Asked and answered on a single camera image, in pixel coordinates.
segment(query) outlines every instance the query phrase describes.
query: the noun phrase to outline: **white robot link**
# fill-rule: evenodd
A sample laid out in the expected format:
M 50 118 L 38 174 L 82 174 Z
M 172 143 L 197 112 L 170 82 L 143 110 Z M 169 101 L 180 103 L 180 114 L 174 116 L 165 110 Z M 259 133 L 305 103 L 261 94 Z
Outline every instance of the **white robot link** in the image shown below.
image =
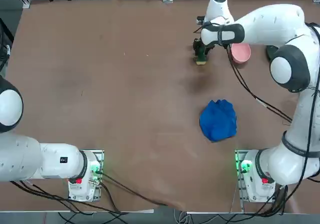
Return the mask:
M 10 133 L 21 120 L 24 103 L 17 88 L 0 76 L 0 182 L 68 179 L 68 198 L 98 201 L 104 152 L 64 143 L 39 143 Z
M 249 201 L 266 202 L 276 183 L 298 183 L 304 168 L 303 179 L 319 173 L 320 99 L 315 87 L 320 26 L 307 26 L 303 10 L 292 4 L 264 6 L 234 21 L 227 0 L 210 0 L 205 17 L 197 21 L 202 24 L 200 40 L 206 48 L 233 43 L 278 47 L 270 60 L 271 76 L 281 87 L 299 95 L 293 120 L 280 144 L 249 150 L 241 164 Z

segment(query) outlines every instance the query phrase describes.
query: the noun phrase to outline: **floor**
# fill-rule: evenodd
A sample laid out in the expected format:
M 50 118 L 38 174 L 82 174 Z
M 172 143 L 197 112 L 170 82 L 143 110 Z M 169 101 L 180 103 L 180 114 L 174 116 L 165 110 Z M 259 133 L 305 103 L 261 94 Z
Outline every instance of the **floor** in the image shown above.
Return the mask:
M 7 24 L 13 34 L 16 33 L 20 16 L 22 13 L 22 4 L 18 0 L 0 0 L 0 17 Z M 63 213 L 66 218 L 71 217 L 71 213 Z M 193 214 L 193 220 L 195 224 L 206 222 L 214 215 Z M 32 223 L 32 224 L 63 224 L 58 213 L 56 212 L 12 212 L 12 213 L 0 213 L 1 224 L 16 224 L 16 223 Z M 80 214 L 72 218 L 75 224 L 101 224 L 111 219 L 111 215 L 108 213 L 95 213 L 93 216 L 81 216 Z M 320 215 L 298 215 L 298 214 L 285 214 L 283 216 L 273 216 L 269 218 L 255 217 L 250 220 L 242 221 L 240 223 L 246 224 L 299 224 L 306 222 L 309 224 L 319 223 Z M 160 207 L 154 210 L 153 214 L 149 213 L 130 213 L 123 217 L 124 221 L 129 224 L 174 224 L 175 219 L 173 215 L 173 209 L 168 207 Z M 119 220 L 115 220 L 112 223 L 122 223 Z M 225 223 L 219 217 L 214 219 L 211 223 L 223 224 Z
M 70 218 L 72 214 L 62 213 L 65 218 Z M 211 219 L 215 215 L 193 214 L 192 218 L 194 224 L 201 224 Z M 224 218 L 230 217 L 230 214 L 223 215 Z M 26 213 L 1 213 L 1 224 L 17 224 L 17 223 L 32 223 L 32 224 L 64 224 L 65 221 L 59 217 L 56 212 L 26 212 Z M 93 216 L 76 215 L 72 218 L 72 222 L 75 224 L 102 224 L 103 222 L 109 221 L 112 216 L 108 213 L 95 213 Z M 299 224 L 299 223 L 309 223 L 316 224 L 319 223 L 320 215 L 298 215 L 298 214 L 285 214 L 283 216 L 273 216 L 269 218 L 255 217 L 250 220 L 241 221 L 240 224 Z M 173 209 L 168 207 L 160 207 L 154 210 L 154 214 L 151 213 L 130 213 L 122 217 L 124 221 L 128 224 L 174 224 L 175 219 L 173 215 Z M 119 220 L 112 222 L 113 224 L 121 224 Z M 212 224 L 224 224 L 225 221 L 219 217 L 212 220 Z

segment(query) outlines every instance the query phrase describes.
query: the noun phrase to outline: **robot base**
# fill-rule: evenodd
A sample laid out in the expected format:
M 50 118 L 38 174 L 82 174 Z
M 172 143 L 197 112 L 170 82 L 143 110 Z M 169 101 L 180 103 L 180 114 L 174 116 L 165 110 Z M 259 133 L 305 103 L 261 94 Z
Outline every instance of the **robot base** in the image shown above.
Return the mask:
M 258 150 L 236 150 L 235 153 L 239 176 L 242 177 L 238 179 L 240 197 L 249 202 L 265 203 L 274 194 L 276 183 L 263 183 L 258 175 L 255 165 Z
M 103 171 L 104 151 L 83 150 L 83 152 L 87 158 L 85 175 L 75 183 L 68 181 L 68 198 L 79 202 L 97 202 L 101 198 L 102 175 L 96 174 L 95 171 Z

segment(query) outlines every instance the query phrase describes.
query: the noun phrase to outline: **wire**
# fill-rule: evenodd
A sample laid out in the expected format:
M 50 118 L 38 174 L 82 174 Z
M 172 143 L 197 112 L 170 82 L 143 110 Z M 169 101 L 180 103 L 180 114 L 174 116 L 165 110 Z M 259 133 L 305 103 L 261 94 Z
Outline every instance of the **wire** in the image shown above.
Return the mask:
M 126 190 L 129 191 L 130 193 L 135 194 L 136 196 L 142 198 L 143 200 L 145 200 L 145 201 L 147 201 L 147 202 L 150 202 L 150 203 L 152 203 L 152 204 L 159 205 L 159 206 L 167 206 L 166 204 L 163 204 L 163 203 L 158 202 L 158 201 L 155 201 L 155 200 L 151 200 L 151 199 L 149 199 L 149 198 L 147 198 L 147 197 L 139 194 L 138 192 L 136 192 L 136 191 L 130 189 L 129 187 L 121 184 L 119 181 L 113 179 L 111 176 L 103 173 L 102 171 L 96 171 L 95 173 L 101 174 L 101 175 L 107 177 L 108 179 L 110 179 L 111 181 L 115 182 L 115 183 L 118 184 L 119 186 L 123 187 L 124 189 L 126 189 Z
M 109 191 L 109 189 L 107 188 L 107 186 L 105 184 L 103 184 L 102 182 L 100 183 L 100 185 L 104 188 L 104 190 L 106 191 L 106 193 L 108 194 L 109 200 L 111 202 L 111 205 L 113 207 L 113 209 L 118 213 L 118 214 L 122 214 L 121 211 L 116 207 L 116 204 L 114 202 L 114 200 L 112 199 L 111 193 Z
M 101 206 L 97 206 L 97 205 L 92 205 L 92 204 L 89 204 L 89 203 L 86 203 L 86 202 L 82 202 L 82 201 L 78 201 L 78 200 L 73 200 L 73 199 L 66 199 L 66 198 L 62 198 L 61 196 L 58 196 L 58 195 L 52 195 L 54 196 L 56 199 L 54 199 L 53 197 L 51 197 L 50 195 L 47 195 L 47 194 L 40 194 L 40 193 L 37 193 L 36 190 L 30 188 L 31 190 L 29 190 L 28 188 L 25 188 L 19 184 L 17 184 L 15 181 L 10 181 L 13 185 L 15 185 L 16 187 L 18 187 L 19 189 L 27 192 L 27 193 L 30 193 L 32 195 L 35 195 L 35 196 L 38 196 L 38 197 L 42 197 L 42 198 L 46 198 L 46 199 L 51 199 L 51 200 L 56 200 L 58 199 L 59 201 L 66 201 L 68 203 L 79 203 L 79 204 L 82 204 L 82 205 L 85 205 L 85 206 L 88 206 L 88 207 L 92 207 L 92 208 L 96 208 L 96 209 L 100 209 L 100 210 L 103 210 L 103 211 L 107 211 L 109 212 L 111 215 L 113 215 L 114 217 L 117 217 L 121 222 L 123 222 L 124 224 L 128 224 L 126 221 L 122 220 L 121 218 L 119 218 L 119 216 L 116 216 L 116 212 L 112 211 L 112 210 L 109 210 L 109 209 L 106 209 L 104 207 L 101 207 Z
M 69 219 L 66 219 L 65 217 L 63 217 L 63 216 L 61 215 L 60 212 L 58 212 L 58 215 L 59 215 L 63 220 L 65 220 L 65 223 L 64 223 L 64 224 L 66 224 L 66 223 L 75 224 L 74 222 L 71 221 L 71 219 L 72 219 L 76 214 L 77 214 L 77 213 L 73 214 L 73 216 L 71 216 Z
M 319 45 L 320 45 L 320 34 L 318 33 L 318 31 L 315 29 L 315 27 L 313 26 L 312 23 L 308 24 L 306 23 L 306 25 L 313 30 L 313 32 L 315 33 L 316 37 L 318 38 L 318 42 L 319 42 Z M 320 85 L 320 63 L 319 63 L 319 68 L 318 68 L 318 74 L 317 74 L 317 80 L 316 80 L 316 85 L 315 85 L 315 93 L 317 93 L 319 91 L 319 85 Z M 306 151 L 305 151 L 305 158 L 304 158 L 304 164 L 303 164 L 303 168 L 302 168 L 302 172 L 301 172 L 301 176 L 300 176 L 300 179 L 298 181 L 298 183 L 296 184 L 296 186 L 294 187 L 293 191 L 287 196 L 287 193 L 288 193 L 288 186 L 285 186 L 284 187 L 284 192 L 283 192 L 283 195 L 282 195 L 282 198 L 281 198 L 281 202 L 277 205 L 276 208 L 271 208 L 270 210 L 268 210 L 267 212 L 264 212 L 262 214 L 258 214 L 262 208 L 269 202 L 269 200 L 272 198 L 270 197 L 266 203 L 264 203 L 264 205 L 255 213 L 253 214 L 250 218 L 253 218 L 254 216 L 261 216 L 261 217 L 271 217 L 273 215 L 275 215 L 277 212 L 279 212 L 281 209 L 282 209 L 282 214 L 284 212 L 284 208 L 285 208 L 285 205 L 287 203 L 287 201 L 292 197 L 292 195 L 297 191 L 298 187 L 300 186 L 302 180 L 304 179 L 304 175 L 305 175 L 305 172 L 306 172 L 306 168 L 307 168 L 307 163 L 308 163 L 308 155 L 309 155 L 309 152 L 310 152 L 310 145 L 311 145 L 311 134 L 312 134 L 312 126 L 313 126 L 313 118 L 314 118 L 314 112 L 315 112 L 315 107 L 316 107 L 316 101 L 317 101 L 317 97 L 318 95 L 315 94 L 313 95 L 313 99 L 312 99 L 312 104 L 311 104 L 311 112 L 310 112 L 310 120 L 309 120 L 309 128 L 308 128 L 308 138 L 307 138 L 307 145 L 306 145 Z M 244 220 L 248 220 L 248 218 L 244 218 L 244 219 L 241 219 L 241 220 L 237 220 L 237 221 L 232 221 L 232 219 L 235 217 L 235 215 L 230 218 L 227 222 L 241 222 L 241 221 L 244 221 Z
M 313 30 L 315 33 L 316 37 L 318 38 L 319 42 L 319 47 L 320 47 L 320 34 L 318 31 L 315 29 L 312 23 L 306 23 L 306 25 Z M 317 75 L 317 80 L 315 84 L 315 93 L 319 92 L 319 84 L 320 84 L 320 63 L 319 63 L 319 68 L 318 68 L 318 75 Z M 302 173 L 300 176 L 300 179 L 297 183 L 297 185 L 294 187 L 293 191 L 288 195 L 288 197 L 285 199 L 285 203 L 292 197 L 292 195 L 297 191 L 298 187 L 300 186 L 302 180 L 304 179 L 304 175 L 306 172 L 307 168 L 307 162 L 308 162 L 308 155 L 310 152 L 310 144 L 311 144 L 311 134 L 312 134 L 312 126 L 313 126 L 313 121 L 314 121 L 314 112 L 315 112 L 315 107 L 316 107 L 316 101 L 317 101 L 318 95 L 315 94 L 313 95 L 312 99 L 312 105 L 311 105 L 311 112 L 310 112 L 310 120 L 309 120 L 309 130 L 308 130 L 308 139 L 307 139 L 307 145 L 306 145 L 306 151 L 305 151 L 305 158 L 304 158 L 304 164 L 302 168 Z
M 320 180 L 315 180 L 315 179 L 312 179 L 311 177 L 308 177 L 307 179 L 315 183 L 320 183 Z
M 239 69 L 236 67 L 236 65 L 234 64 L 234 61 L 231 58 L 231 51 L 230 51 L 230 47 L 229 49 L 227 48 L 227 55 L 229 58 L 229 62 L 231 64 L 232 70 L 236 76 L 236 78 L 238 79 L 238 81 L 240 82 L 240 84 L 243 86 L 243 88 L 249 92 L 251 94 L 251 96 L 253 96 L 257 101 L 261 102 L 262 104 L 264 104 L 263 106 L 265 106 L 268 110 L 272 111 L 273 113 L 277 114 L 278 116 L 282 117 L 283 119 L 285 119 L 287 122 L 291 123 L 292 122 L 292 118 L 289 117 L 288 115 L 286 115 L 285 113 L 283 113 L 281 110 L 279 110 L 278 108 L 274 107 L 273 105 L 269 104 L 268 102 L 264 101 L 263 99 L 261 99 L 260 97 L 256 96 L 248 87 L 247 83 L 245 82 L 244 78 L 242 77 Z
M 206 220 L 206 221 L 200 222 L 200 223 L 198 223 L 198 224 L 207 224 L 207 223 L 209 223 L 209 222 L 213 221 L 214 219 L 216 219 L 218 216 L 219 216 L 219 215 L 215 215 L 214 217 L 210 218 L 209 220 Z
M 72 206 L 78 211 L 78 212 L 75 212 L 73 209 L 71 209 L 69 206 L 67 206 L 65 203 L 63 203 L 61 200 L 58 200 L 54 195 L 51 195 L 50 193 L 44 191 L 44 190 L 41 189 L 39 186 L 37 186 L 37 185 L 35 185 L 35 184 L 32 184 L 31 182 L 29 182 L 29 183 L 30 183 L 32 186 L 34 186 L 35 188 L 39 189 L 41 192 L 30 188 L 30 187 L 27 186 L 23 181 L 20 181 L 20 183 L 21 183 L 26 189 L 28 189 L 28 190 L 31 191 L 31 192 L 35 192 L 35 193 L 38 193 L 38 194 L 46 194 L 46 195 L 52 197 L 53 200 L 58 201 L 59 203 L 61 203 L 62 205 L 64 205 L 67 209 L 69 209 L 69 210 L 70 210 L 71 212 L 73 212 L 73 213 L 76 213 L 76 214 L 80 213 L 80 214 L 82 214 L 82 215 L 88 215 L 88 216 L 91 216 L 91 215 L 92 215 L 92 213 L 84 213 L 84 212 L 80 211 L 80 210 L 77 208 L 76 205 L 74 205 L 74 204 L 71 203 L 71 202 L 66 201 L 66 202 L 68 202 L 70 205 L 72 205 Z

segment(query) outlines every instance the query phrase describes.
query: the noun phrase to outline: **black cable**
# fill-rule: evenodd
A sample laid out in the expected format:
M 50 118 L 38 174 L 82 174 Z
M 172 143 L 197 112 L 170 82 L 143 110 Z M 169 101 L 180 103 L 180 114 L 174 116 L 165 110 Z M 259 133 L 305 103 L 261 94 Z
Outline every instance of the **black cable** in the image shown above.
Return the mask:
M 42 198 L 46 198 L 46 199 L 50 199 L 50 200 L 55 200 L 54 198 L 52 198 L 51 196 L 48 196 L 46 194 L 40 194 L 40 193 L 37 193 L 36 190 L 33 190 L 33 191 L 30 191 L 28 190 L 27 188 L 24 188 L 23 186 L 17 184 L 15 181 L 10 181 L 13 185 L 15 185 L 16 187 L 18 187 L 19 189 L 27 192 L 27 193 L 30 193 L 32 195 L 35 195 L 35 196 L 38 196 L 38 197 L 42 197 Z M 88 207 L 92 207 L 92 208 L 96 208 L 96 209 L 100 209 L 100 210 L 103 210 L 103 211 L 107 211 L 109 212 L 111 215 L 113 215 L 114 217 L 118 217 L 118 219 L 123 222 L 124 224 L 128 224 L 126 221 L 122 220 L 121 218 L 119 218 L 119 216 L 116 216 L 116 212 L 115 211 L 112 211 L 112 210 L 109 210 L 109 209 L 106 209 L 104 207 L 101 207 L 101 206 L 97 206 L 97 205 L 92 205 L 92 204 L 89 204 L 89 203 L 86 203 L 86 202 L 82 202 L 82 201 L 78 201 L 78 200 L 73 200 L 73 199 L 66 199 L 66 198 L 62 198 L 61 196 L 58 196 L 58 195 L 52 195 L 54 196 L 55 198 L 57 198 L 58 200 L 60 201 L 66 201 L 66 202 L 72 202 L 72 203 L 79 203 L 79 204 L 82 204 L 82 205 L 85 205 L 85 206 L 88 206 Z
M 107 223 L 110 223 L 110 222 L 112 222 L 112 221 L 114 221 L 115 219 L 118 219 L 118 218 L 119 218 L 119 217 L 118 217 L 118 216 L 116 216 L 116 217 L 112 218 L 111 220 L 105 221 L 105 222 L 103 222 L 103 223 L 101 223 L 101 224 L 107 224 Z
M 63 217 L 63 216 L 60 214 L 60 212 L 58 212 L 58 215 L 59 215 L 63 220 L 65 220 L 65 223 L 64 223 L 64 224 L 66 224 L 66 223 L 75 224 L 74 222 L 71 221 L 71 219 L 76 215 L 76 213 L 73 214 L 73 216 L 71 216 L 69 220 L 66 219 L 65 217 Z
M 195 224 L 194 218 L 192 217 L 192 214 L 190 214 L 190 218 L 191 218 L 192 224 Z
M 110 202 L 111 202 L 111 205 L 112 205 L 113 209 L 114 209 L 118 214 L 121 215 L 122 213 L 121 213 L 121 211 L 116 207 L 116 204 L 115 204 L 115 202 L 114 202 L 114 200 L 113 200 L 113 198 L 112 198 L 112 196 L 111 196 L 111 193 L 110 193 L 108 187 L 107 187 L 105 184 L 103 184 L 102 182 L 100 183 L 100 185 L 101 185 L 101 186 L 103 187 L 103 189 L 106 191 L 106 193 L 107 193 L 107 195 L 108 195 L 108 197 L 109 197 L 109 200 L 110 200 Z
M 260 208 L 258 211 L 256 211 L 255 213 L 253 213 L 253 214 L 252 214 L 252 213 L 243 213 L 243 214 L 237 213 L 237 214 L 234 214 L 230 219 L 225 219 L 225 218 L 223 218 L 223 217 L 222 217 L 221 215 L 219 215 L 219 214 L 218 214 L 218 216 L 219 216 L 221 219 L 223 219 L 223 220 L 226 221 L 225 224 L 227 224 L 227 223 L 238 223 L 238 222 L 242 222 L 242 221 L 245 221 L 245 220 L 252 219 L 252 218 L 254 218 L 254 217 L 264 217 L 264 218 L 271 217 L 271 216 L 277 214 L 279 210 L 281 210 L 281 209 L 284 210 L 284 203 L 283 203 L 283 202 L 284 202 L 285 197 L 286 197 L 286 195 L 287 195 L 287 193 L 288 193 L 288 186 L 285 186 L 285 187 L 284 187 L 284 192 L 283 192 L 283 195 L 282 195 L 282 197 L 281 197 L 281 202 L 277 205 L 276 208 L 275 208 L 275 206 L 276 206 L 276 205 L 275 205 L 275 202 L 276 202 L 277 200 L 275 200 L 275 202 L 272 204 L 271 208 L 268 209 L 267 211 L 265 211 L 265 212 L 263 212 L 263 213 L 260 213 L 260 211 L 269 203 L 269 201 L 270 201 L 274 196 L 277 196 L 277 197 L 278 197 L 280 191 L 281 191 L 281 189 L 279 188 L 278 191 L 277 191 L 277 192 L 274 192 L 273 195 L 261 206 L 261 208 Z M 235 218 L 237 215 L 247 215 L 247 216 L 250 216 L 250 217 L 246 217 L 246 218 L 243 218 L 243 219 L 240 219 L 240 220 L 232 220 L 232 219 Z
M 320 34 L 318 33 L 318 31 L 315 29 L 315 27 L 311 24 L 311 23 L 306 23 L 306 25 L 313 30 L 314 34 L 316 35 L 316 37 L 318 38 L 318 42 L 319 42 L 319 47 L 320 47 Z M 315 84 L 315 93 L 319 92 L 319 84 L 320 84 L 320 63 L 319 63 L 319 68 L 318 68 L 318 75 L 317 75 L 317 80 L 316 80 L 316 84 Z M 302 168 L 302 173 L 300 176 L 300 179 L 298 181 L 298 183 L 296 184 L 296 186 L 294 187 L 293 191 L 288 195 L 288 197 L 285 199 L 285 203 L 292 197 L 292 195 L 297 191 L 298 187 L 300 186 L 302 180 L 304 179 L 304 175 L 306 172 L 306 168 L 307 168 L 307 162 L 308 162 L 308 155 L 310 152 L 310 144 L 311 144 L 311 134 L 312 134 L 312 126 L 313 126 L 313 121 L 314 121 L 314 112 L 315 112 L 315 108 L 316 108 L 316 101 L 317 101 L 317 97 L 318 95 L 315 94 L 313 95 L 313 99 L 312 99 L 312 105 L 311 105 L 311 112 L 310 112 L 310 120 L 309 120 L 309 130 L 308 130 L 308 139 L 307 139 L 307 145 L 306 145 L 306 151 L 305 151 L 305 158 L 304 158 L 304 164 L 303 164 L 303 168 Z
M 274 107 L 273 105 L 269 104 L 268 102 L 264 101 L 263 99 L 261 99 L 260 97 L 256 96 L 248 87 L 247 83 L 245 82 L 244 78 L 242 77 L 239 69 L 236 67 L 236 65 L 234 64 L 232 57 L 231 57 L 231 51 L 230 48 L 227 49 L 227 55 L 228 55 L 228 59 L 229 62 L 231 64 L 232 70 L 236 76 L 236 78 L 238 79 L 238 81 L 240 82 L 240 84 L 244 87 L 245 90 L 247 90 L 247 92 L 249 92 L 251 94 L 251 96 L 253 96 L 256 100 L 262 102 L 263 104 L 266 105 L 266 108 L 270 111 L 272 111 L 273 113 L 277 114 L 278 116 L 282 117 L 283 119 L 285 119 L 286 121 L 288 121 L 289 123 L 291 123 L 292 118 L 289 117 L 288 115 L 286 115 L 284 112 L 282 112 L 281 110 L 279 110 L 278 108 Z
M 75 215 L 77 215 L 77 213 L 74 213 L 64 224 L 70 223 L 71 219 L 74 218 Z
M 315 179 L 312 179 L 311 177 L 308 177 L 307 179 L 314 183 L 320 183 L 320 180 L 315 180 Z
M 200 223 L 198 223 L 198 224 L 206 224 L 206 223 L 209 223 L 209 222 L 211 222 L 213 219 L 215 219 L 217 216 L 218 216 L 218 215 L 215 215 L 215 216 L 211 217 L 210 219 L 205 220 L 205 221 L 203 221 L 203 222 L 200 222 Z
M 20 183 L 26 188 L 28 189 L 29 191 L 31 192 L 35 192 L 35 193 L 38 193 L 38 194 L 46 194 L 50 197 L 52 197 L 53 200 L 56 200 L 57 202 L 61 203 L 62 205 L 64 205 L 67 209 L 69 209 L 71 212 L 73 213 L 76 213 L 76 214 L 82 214 L 82 215 L 87 215 L 87 216 L 91 216 L 93 213 L 85 213 L 85 212 L 82 212 L 80 211 L 76 205 L 74 205 L 72 202 L 69 202 L 66 200 L 67 203 L 69 203 L 70 205 L 72 205 L 78 212 L 74 211 L 72 208 L 70 208 L 68 205 L 66 205 L 65 203 L 63 203 L 63 201 L 59 200 L 58 198 L 55 197 L 55 195 L 52 195 L 48 192 L 46 192 L 45 190 L 41 189 L 39 186 L 35 185 L 35 184 L 32 184 L 32 186 L 34 186 L 35 188 L 39 189 L 40 191 L 37 191 L 37 190 L 34 190 L 32 188 L 30 188 L 29 186 L 27 186 L 23 181 L 20 181 Z
M 130 193 L 132 193 L 132 194 L 140 197 L 141 199 L 143 199 L 143 200 L 145 200 L 145 201 L 147 201 L 147 202 L 150 202 L 150 203 L 152 203 L 152 204 L 159 205 L 159 206 L 167 206 L 166 204 L 163 204 L 163 203 L 158 202 L 158 201 L 155 201 L 155 200 L 151 200 L 151 199 L 149 199 L 149 198 L 147 198 L 147 197 L 139 194 L 138 192 L 130 189 L 129 187 L 127 187 L 127 186 L 123 185 L 122 183 L 120 183 L 119 181 L 115 180 L 115 179 L 112 178 L 111 176 L 103 173 L 102 171 L 96 171 L 95 173 L 101 174 L 101 175 L 107 177 L 108 179 L 110 179 L 111 181 L 115 182 L 115 183 L 118 184 L 119 186 L 123 187 L 124 189 L 126 189 L 126 190 L 129 191 Z

